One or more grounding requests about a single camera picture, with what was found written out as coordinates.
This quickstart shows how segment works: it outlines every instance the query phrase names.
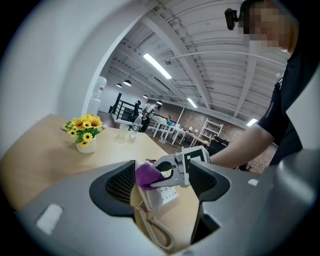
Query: artificial flower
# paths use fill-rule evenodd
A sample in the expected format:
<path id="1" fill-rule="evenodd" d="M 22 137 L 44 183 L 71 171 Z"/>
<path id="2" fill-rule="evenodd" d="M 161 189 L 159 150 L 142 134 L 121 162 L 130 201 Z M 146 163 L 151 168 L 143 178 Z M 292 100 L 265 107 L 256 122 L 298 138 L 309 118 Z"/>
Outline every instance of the artificial flower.
<path id="1" fill-rule="evenodd" d="M 85 114 L 82 118 L 89 119 L 90 117 L 94 117 L 94 114 Z"/>
<path id="2" fill-rule="evenodd" d="M 72 130 L 68 131 L 68 134 L 71 136 L 71 138 L 73 138 L 73 137 L 77 136 L 77 131 L 72 129 Z"/>
<path id="3" fill-rule="evenodd" d="M 70 125 L 72 126 L 72 129 L 75 129 L 76 131 L 83 130 L 83 129 L 85 129 L 85 127 L 83 127 L 84 121 L 86 121 L 86 119 L 76 118 L 75 120 L 72 120 Z"/>
<path id="4" fill-rule="evenodd" d="M 83 136 L 82 139 L 84 142 L 89 142 L 93 139 L 94 137 L 92 136 L 92 134 L 90 132 L 86 132 Z"/>
<path id="5" fill-rule="evenodd" d="M 98 128 L 102 126 L 102 122 L 100 120 L 100 117 L 98 116 L 91 116 L 89 117 L 88 121 L 91 123 L 91 126 L 94 128 Z"/>
<path id="6" fill-rule="evenodd" d="M 89 122 L 89 121 L 84 121 L 83 123 L 82 123 L 82 126 L 84 127 L 84 128 L 91 128 L 92 126 L 91 126 L 91 123 Z"/>
<path id="7" fill-rule="evenodd" d="M 81 143 L 80 143 L 80 145 L 81 145 L 82 147 L 86 147 L 86 146 L 88 146 L 88 144 L 89 144 L 89 142 L 87 142 L 87 141 L 84 141 L 84 142 L 81 142 Z"/>
<path id="8" fill-rule="evenodd" d="M 65 130 L 65 131 L 69 131 L 68 125 L 66 125 L 66 124 L 63 125 L 62 129 Z"/>

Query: white pot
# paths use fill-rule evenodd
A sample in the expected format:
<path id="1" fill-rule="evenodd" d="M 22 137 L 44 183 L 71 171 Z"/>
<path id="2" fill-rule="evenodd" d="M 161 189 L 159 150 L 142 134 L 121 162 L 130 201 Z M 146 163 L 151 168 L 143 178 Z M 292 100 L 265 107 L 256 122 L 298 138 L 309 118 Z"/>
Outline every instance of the white pot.
<path id="1" fill-rule="evenodd" d="M 96 141 L 96 137 L 94 137 L 91 141 L 89 141 L 87 146 L 81 146 L 81 143 L 76 143 L 76 149 L 80 152 L 80 153 L 93 153 L 96 151 L 97 148 L 97 141 Z"/>

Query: brick wall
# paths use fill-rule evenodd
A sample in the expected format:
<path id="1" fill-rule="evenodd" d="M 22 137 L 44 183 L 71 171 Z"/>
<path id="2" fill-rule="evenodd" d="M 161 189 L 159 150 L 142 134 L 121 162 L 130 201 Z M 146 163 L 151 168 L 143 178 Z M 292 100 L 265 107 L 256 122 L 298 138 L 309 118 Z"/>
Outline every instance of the brick wall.
<path id="1" fill-rule="evenodd" d="M 155 104 L 156 102 L 154 100 L 148 100 L 148 103 Z M 168 114 L 170 114 L 172 119 L 176 121 L 178 120 L 181 111 L 182 107 L 180 106 L 164 103 L 161 110 L 156 110 L 156 113 L 163 117 L 168 117 Z M 238 135 L 244 132 L 244 129 L 239 126 L 190 109 L 184 109 L 179 124 L 180 127 L 184 128 L 185 130 L 192 126 L 194 131 L 198 129 L 200 132 L 207 118 L 216 124 L 223 124 L 220 138 L 228 142 L 233 142 Z M 212 129 L 214 131 L 218 131 L 218 128 L 212 127 Z M 263 169 L 270 164 L 270 161 L 273 158 L 277 148 L 277 146 L 271 145 L 261 155 L 250 161 L 248 164 L 252 167 L 252 171 L 261 173 Z"/>
<path id="2" fill-rule="evenodd" d="M 147 103 L 156 104 L 156 101 L 148 99 Z M 160 111 L 155 110 L 155 113 L 167 119 L 169 118 L 169 115 L 170 115 L 172 117 L 172 120 L 176 122 L 180 116 L 182 109 L 183 108 L 181 106 L 164 103 L 162 105 L 161 110 Z"/>

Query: purple object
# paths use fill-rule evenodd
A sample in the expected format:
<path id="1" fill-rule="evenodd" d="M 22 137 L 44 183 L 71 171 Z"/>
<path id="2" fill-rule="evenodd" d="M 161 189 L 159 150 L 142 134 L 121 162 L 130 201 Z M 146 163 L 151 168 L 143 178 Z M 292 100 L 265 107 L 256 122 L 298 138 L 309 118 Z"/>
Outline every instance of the purple object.
<path id="1" fill-rule="evenodd" d="M 163 180 L 161 172 L 150 165 L 144 163 L 135 170 L 135 183 L 144 190 L 155 190 L 156 187 L 151 187 L 150 184 Z"/>

